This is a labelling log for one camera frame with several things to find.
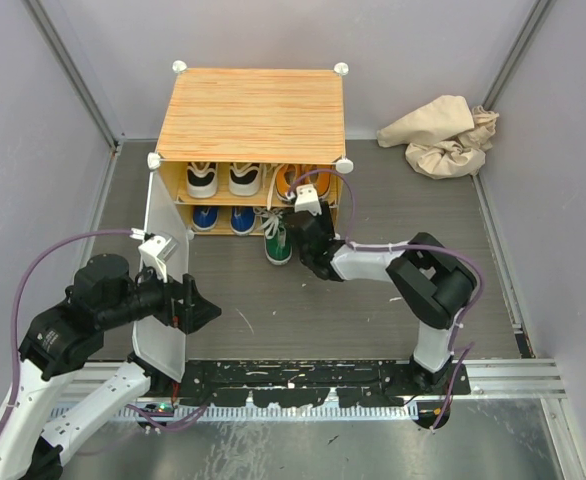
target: wooden floor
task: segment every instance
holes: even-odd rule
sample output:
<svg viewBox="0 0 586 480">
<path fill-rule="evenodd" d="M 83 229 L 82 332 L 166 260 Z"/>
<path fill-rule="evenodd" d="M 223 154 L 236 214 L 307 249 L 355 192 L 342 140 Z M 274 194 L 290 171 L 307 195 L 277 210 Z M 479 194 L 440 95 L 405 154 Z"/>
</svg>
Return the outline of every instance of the wooden floor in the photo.
<svg viewBox="0 0 586 480">
<path fill-rule="evenodd" d="M 115 169 L 101 228 L 142 227 L 151 143 L 127 143 Z M 496 269 L 469 178 L 434 181 L 407 165 L 403 149 L 374 141 L 347 142 L 355 162 L 349 175 L 357 201 L 353 238 L 398 242 L 426 231 L 474 258 L 484 269 L 484 297 L 467 316 L 459 345 L 474 340 L 470 358 L 519 358 Z M 338 231 L 350 215 L 346 191 Z M 190 273 L 200 293 L 222 308 L 220 318 L 188 337 L 189 358 L 355 359 L 408 358 L 417 320 L 396 300 L 391 284 L 329 283 L 295 259 L 274 267 L 260 237 L 196 237 Z M 137 266 L 136 243 L 100 238 L 94 253 L 119 253 Z M 121 359 L 131 350 L 131 329 L 108 332 L 95 358 Z"/>
</svg>

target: orange shoe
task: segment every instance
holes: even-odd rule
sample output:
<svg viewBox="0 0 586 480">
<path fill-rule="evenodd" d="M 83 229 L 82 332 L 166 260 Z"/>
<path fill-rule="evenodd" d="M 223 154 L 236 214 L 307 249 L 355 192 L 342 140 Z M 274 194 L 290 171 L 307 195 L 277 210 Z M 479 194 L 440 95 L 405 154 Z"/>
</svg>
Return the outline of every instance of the orange shoe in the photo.
<svg viewBox="0 0 586 480">
<path fill-rule="evenodd" d="M 286 192 L 295 182 L 295 179 L 302 175 L 301 165 L 281 165 L 275 172 L 276 193 L 283 202 L 287 200 Z"/>
<path fill-rule="evenodd" d="M 304 166 L 304 173 L 310 172 L 312 170 L 317 170 L 318 168 L 330 168 L 325 165 L 305 165 Z M 325 199 L 329 196 L 329 192 L 331 191 L 331 174 L 330 173 L 314 173 L 306 177 L 305 183 L 311 183 L 315 185 L 315 190 L 317 190 L 317 196 L 320 199 Z"/>
</svg>

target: cloth bag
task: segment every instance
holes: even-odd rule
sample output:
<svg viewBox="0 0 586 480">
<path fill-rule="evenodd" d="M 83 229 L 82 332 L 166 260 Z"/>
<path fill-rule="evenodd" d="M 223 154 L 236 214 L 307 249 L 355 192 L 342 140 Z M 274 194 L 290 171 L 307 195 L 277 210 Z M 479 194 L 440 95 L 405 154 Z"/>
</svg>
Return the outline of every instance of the cloth bag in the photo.
<svg viewBox="0 0 586 480">
<path fill-rule="evenodd" d="M 483 150 L 464 147 L 453 140 L 433 146 L 411 143 L 406 147 L 406 161 L 413 170 L 435 180 L 476 175 L 485 159 Z"/>
<path fill-rule="evenodd" d="M 468 132 L 460 133 L 457 137 L 458 141 L 465 147 L 479 148 L 486 152 L 493 148 L 489 138 L 495 135 L 495 124 L 500 114 L 487 112 L 482 106 L 473 107 L 471 113 L 473 114 L 474 128 Z"/>
<path fill-rule="evenodd" d="M 464 97 L 442 95 L 377 132 L 380 147 L 435 145 L 475 127 Z"/>
</svg>

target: open cabinet door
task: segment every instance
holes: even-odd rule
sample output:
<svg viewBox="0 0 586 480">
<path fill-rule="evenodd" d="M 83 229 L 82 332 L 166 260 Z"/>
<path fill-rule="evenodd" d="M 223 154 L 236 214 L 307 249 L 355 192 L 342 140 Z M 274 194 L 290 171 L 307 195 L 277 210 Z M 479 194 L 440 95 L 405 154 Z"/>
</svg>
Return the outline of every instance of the open cabinet door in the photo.
<svg viewBox="0 0 586 480">
<path fill-rule="evenodd" d="M 151 172 L 149 176 L 144 230 L 149 233 L 169 234 L 178 242 L 178 248 L 168 259 L 166 266 L 168 274 L 181 281 L 182 275 L 188 272 L 189 238 L 192 238 L 192 232 L 184 225 L 158 171 Z M 135 354 L 145 362 L 175 381 L 182 380 L 186 335 L 178 329 L 167 327 L 153 317 L 135 322 L 133 348 Z"/>
</svg>

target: green shoe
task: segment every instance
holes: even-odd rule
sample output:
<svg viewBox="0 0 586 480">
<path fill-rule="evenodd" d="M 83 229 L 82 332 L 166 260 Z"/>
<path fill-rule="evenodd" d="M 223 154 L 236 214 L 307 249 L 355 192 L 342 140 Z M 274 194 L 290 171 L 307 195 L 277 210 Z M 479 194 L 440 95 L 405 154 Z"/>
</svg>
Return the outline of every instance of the green shoe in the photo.
<svg viewBox="0 0 586 480">
<path fill-rule="evenodd" d="M 281 222 L 282 209 L 254 208 L 253 210 L 262 218 L 260 229 L 264 230 L 266 259 L 273 265 L 286 265 L 293 255 L 293 248 L 286 234 L 286 228 Z"/>
</svg>

